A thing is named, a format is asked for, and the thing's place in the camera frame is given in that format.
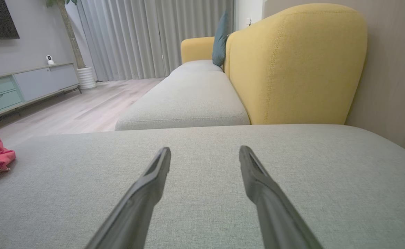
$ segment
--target wall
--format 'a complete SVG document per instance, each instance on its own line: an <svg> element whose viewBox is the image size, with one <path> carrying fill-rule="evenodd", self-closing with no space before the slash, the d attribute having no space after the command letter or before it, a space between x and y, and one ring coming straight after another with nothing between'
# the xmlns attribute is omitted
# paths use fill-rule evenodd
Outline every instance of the wall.
<svg viewBox="0 0 405 249"><path fill-rule="evenodd" d="M0 74L47 65L46 55L56 63L75 57L56 6L44 0L6 0L20 39L0 40Z"/></svg>
<svg viewBox="0 0 405 249"><path fill-rule="evenodd" d="M313 2L349 6L367 21L367 58L346 124L405 147L405 1L267 0L264 17Z"/></svg>
<svg viewBox="0 0 405 249"><path fill-rule="evenodd" d="M96 76L95 67L93 66L92 56L90 55L89 46L87 45L87 40L85 39L84 30L82 28L81 19L79 18L78 8L72 2L65 5L65 9L70 17L73 32L75 33L76 42L78 42L79 50L81 51L82 59L84 60L85 66L93 67L93 77L95 80L98 79Z"/></svg>
<svg viewBox="0 0 405 249"><path fill-rule="evenodd" d="M248 27L247 18L251 18L252 23L260 21L264 1L266 0L234 0L234 31Z"/></svg>

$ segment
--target tree trunk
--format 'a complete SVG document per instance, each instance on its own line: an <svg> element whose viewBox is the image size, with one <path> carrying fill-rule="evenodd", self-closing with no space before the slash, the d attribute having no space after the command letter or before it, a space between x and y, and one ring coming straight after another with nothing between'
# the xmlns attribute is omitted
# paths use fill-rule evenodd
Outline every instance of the tree trunk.
<svg viewBox="0 0 405 249"><path fill-rule="evenodd" d="M67 30L68 38L70 39L70 44L75 54L76 65L79 69L85 68L84 60L82 59L81 51L79 51L75 33L73 32L72 24L70 23L70 18L68 17L67 11L65 10L65 0L56 0L56 3L59 7L61 15L63 16L65 29Z"/></svg>

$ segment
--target cabinet top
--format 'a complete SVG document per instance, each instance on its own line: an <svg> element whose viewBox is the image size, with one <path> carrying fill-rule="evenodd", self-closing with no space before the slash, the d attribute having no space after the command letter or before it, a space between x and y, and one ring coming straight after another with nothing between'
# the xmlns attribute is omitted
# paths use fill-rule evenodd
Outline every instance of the cabinet top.
<svg viewBox="0 0 405 249"><path fill-rule="evenodd" d="M11 72L11 73L8 73L8 74L0 74L0 78L7 77L7 76L10 76L12 74L19 74L19 73L38 70L38 69L42 69L42 68L49 68L49 67L54 67L54 66L63 66L63 65L68 65L68 64L73 64L73 63L56 63L56 64L53 64L53 65L38 66L38 67L30 68L30 69L24 69L24 70L20 70L20 71L16 71L16 72Z"/></svg>

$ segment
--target ribbed plant pot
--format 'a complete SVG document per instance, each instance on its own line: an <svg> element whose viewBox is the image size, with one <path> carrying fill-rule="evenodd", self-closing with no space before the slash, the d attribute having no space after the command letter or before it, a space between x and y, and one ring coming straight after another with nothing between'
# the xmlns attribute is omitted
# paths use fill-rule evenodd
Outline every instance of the ribbed plant pot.
<svg viewBox="0 0 405 249"><path fill-rule="evenodd" d="M87 90L96 87L92 69L92 67L78 69L79 86L81 87L81 90Z"/></svg>

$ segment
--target white cabinet door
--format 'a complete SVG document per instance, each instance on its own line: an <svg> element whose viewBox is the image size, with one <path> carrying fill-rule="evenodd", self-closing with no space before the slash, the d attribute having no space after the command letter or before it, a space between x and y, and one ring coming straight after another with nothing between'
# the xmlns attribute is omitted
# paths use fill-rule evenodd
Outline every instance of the white cabinet door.
<svg viewBox="0 0 405 249"><path fill-rule="evenodd" d="M49 68L14 74L14 77L25 101L58 91L52 81Z"/></svg>
<svg viewBox="0 0 405 249"><path fill-rule="evenodd" d="M52 74L52 81L58 90L79 84L75 69L71 64L51 67L50 73Z"/></svg>

